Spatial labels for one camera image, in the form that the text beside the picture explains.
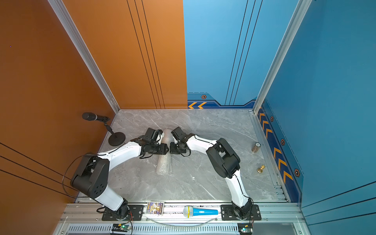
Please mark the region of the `clear bubble wrap sheet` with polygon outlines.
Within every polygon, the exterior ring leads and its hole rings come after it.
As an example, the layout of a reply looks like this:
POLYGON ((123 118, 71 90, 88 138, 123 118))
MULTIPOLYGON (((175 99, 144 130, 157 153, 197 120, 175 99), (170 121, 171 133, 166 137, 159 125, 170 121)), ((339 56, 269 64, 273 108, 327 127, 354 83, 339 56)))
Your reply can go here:
MULTIPOLYGON (((169 148, 170 143, 174 142, 173 135, 171 134, 170 129, 165 129, 164 136, 162 138, 162 143, 166 144, 169 148)), ((160 155, 158 158, 156 173, 158 175, 169 175, 172 173, 172 166, 171 166, 171 153, 168 150, 165 155, 160 155)))

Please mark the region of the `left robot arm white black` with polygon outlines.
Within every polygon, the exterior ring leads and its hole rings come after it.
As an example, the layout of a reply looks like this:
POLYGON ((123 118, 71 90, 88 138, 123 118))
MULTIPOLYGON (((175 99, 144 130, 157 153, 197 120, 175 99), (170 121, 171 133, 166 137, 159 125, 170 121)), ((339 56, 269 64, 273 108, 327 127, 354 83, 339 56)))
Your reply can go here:
POLYGON ((161 129, 148 128, 147 132, 128 143, 107 152, 88 153, 82 159, 73 174, 70 185, 111 210, 118 219, 129 214, 128 201, 108 186, 108 177, 112 169, 133 158, 146 158, 147 154, 165 155, 169 148, 162 143, 164 133, 161 129))

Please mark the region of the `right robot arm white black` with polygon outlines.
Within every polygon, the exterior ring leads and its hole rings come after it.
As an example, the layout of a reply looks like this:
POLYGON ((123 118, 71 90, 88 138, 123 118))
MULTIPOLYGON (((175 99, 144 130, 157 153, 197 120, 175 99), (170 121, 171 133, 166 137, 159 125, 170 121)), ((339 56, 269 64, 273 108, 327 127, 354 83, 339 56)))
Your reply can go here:
POLYGON ((246 193, 240 173, 240 157, 223 138, 208 140, 196 134, 186 134, 180 127, 171 131, 174 141, 170 143, 170 153, 187 157, 186 153, 197 151, 206 154, 215 172, 225 179, 231 193, 232 206, 237 219, 251 216, 254 202, 246 193))

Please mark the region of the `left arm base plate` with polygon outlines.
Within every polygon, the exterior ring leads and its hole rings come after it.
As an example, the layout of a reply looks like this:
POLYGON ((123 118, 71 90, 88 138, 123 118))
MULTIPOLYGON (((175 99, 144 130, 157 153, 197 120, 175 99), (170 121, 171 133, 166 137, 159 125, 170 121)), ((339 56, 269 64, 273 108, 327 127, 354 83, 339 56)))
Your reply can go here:
POLYGON ((143 205, 127 205, 113 211, 104 207, 102 221, 141 221, 143 216, 143 205))

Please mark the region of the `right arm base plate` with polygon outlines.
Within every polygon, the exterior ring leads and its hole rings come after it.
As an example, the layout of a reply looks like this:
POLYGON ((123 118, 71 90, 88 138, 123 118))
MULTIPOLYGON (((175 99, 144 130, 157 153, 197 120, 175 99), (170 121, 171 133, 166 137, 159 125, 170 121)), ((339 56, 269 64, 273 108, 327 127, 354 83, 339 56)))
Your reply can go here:
POLYGON ((243 208, 239 208, 235 205, 221 205, 220 209, 220 215, 224 221, 250 220, 252 222, 262 220, 259 206, 256 204, 243 208))

